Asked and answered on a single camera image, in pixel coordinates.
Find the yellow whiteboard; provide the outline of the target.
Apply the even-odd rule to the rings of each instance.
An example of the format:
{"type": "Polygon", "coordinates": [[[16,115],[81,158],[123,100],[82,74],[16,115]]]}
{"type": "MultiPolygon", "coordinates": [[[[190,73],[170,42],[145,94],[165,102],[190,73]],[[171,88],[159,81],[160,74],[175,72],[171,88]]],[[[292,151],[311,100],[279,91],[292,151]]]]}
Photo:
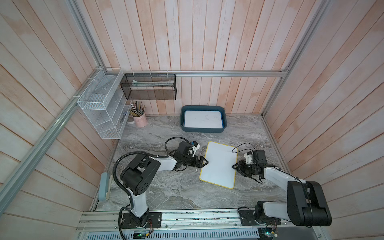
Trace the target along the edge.
{"type": "Polygon", "coordinates": [[[205,159],[209,162],[201,169],[199,179],[226,189],[235,187],[236,171],[232,168],[238,161],[237,148],[209,142],[205,159]]]}

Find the blue whiteboard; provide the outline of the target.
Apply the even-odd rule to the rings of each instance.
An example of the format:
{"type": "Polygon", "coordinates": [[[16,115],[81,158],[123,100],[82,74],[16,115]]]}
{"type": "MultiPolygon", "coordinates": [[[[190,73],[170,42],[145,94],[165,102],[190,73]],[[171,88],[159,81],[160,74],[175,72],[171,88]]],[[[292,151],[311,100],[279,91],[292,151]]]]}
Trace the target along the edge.
{"type": "Polygon", "coordinates": [[[198,129],[222,129],[224,122],[219,111],[192,111],[184,113],[184,127],[198,129]]]}

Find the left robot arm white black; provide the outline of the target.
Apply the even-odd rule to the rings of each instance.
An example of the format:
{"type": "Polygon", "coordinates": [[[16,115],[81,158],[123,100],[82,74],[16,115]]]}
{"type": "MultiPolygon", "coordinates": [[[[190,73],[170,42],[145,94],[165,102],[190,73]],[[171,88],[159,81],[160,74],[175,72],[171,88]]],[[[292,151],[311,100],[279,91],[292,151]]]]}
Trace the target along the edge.
{"type": "Polygon", "coordinates": [[[148,214],[146,191],[154,177],[162,171],[183,171],[182,167],[202,169],[209,164],[203,156],[198,156],[200,145],[181,138],[176,150],[170,151],[165,143],[165,156],[143,151],[122,155],[113,166],[113,179],[130,199],[130,212],[142,219],[148,214]]]}

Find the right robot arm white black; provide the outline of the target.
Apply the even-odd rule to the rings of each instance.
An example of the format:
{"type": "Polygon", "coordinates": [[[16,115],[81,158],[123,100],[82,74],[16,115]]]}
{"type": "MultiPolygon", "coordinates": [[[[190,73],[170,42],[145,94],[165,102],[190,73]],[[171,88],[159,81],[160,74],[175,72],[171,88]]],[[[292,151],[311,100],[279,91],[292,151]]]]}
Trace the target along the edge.
{"type": "Polygon", "coordinates": [[[295,177],[276,165],[269,164],[264,151],[245,153],[245,159],[232,165],[243,177],[261,184],[262,180],[272,182],[287,193],[285,203],[259,201],[254,210],[255,222],[268,225],[276,220],[285,220],[295,226],[328,227],[332,215],[322,186],[313,181],[295,177]]]}

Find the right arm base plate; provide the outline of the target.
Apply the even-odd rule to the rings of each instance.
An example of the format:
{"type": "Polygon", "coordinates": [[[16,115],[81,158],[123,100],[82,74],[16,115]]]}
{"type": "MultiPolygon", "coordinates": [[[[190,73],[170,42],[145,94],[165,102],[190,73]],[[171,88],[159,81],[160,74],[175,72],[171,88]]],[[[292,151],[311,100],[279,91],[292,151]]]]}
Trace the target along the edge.
{"type": "Polygon", "coordinates": [[[272,226],[281,225],[281,219],[265,216],[259,210],[255,211],[249,208],[239,208],[238,214],[242,226],[266,226],[267,224],[272,226]]]}

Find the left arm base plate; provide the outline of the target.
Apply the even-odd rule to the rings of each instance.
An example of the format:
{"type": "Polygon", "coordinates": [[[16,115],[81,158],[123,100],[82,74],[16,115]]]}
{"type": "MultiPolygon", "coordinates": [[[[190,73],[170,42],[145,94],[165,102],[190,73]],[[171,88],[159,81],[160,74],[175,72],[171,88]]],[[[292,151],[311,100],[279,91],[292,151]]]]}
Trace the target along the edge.
{"type": "Polygon", "coordinates": [[[142,217],[136,217],[133,213],[123,214],[120,226],[122,229],[160,228],[162,223],[161,212],[145,213],[142,217]]]}

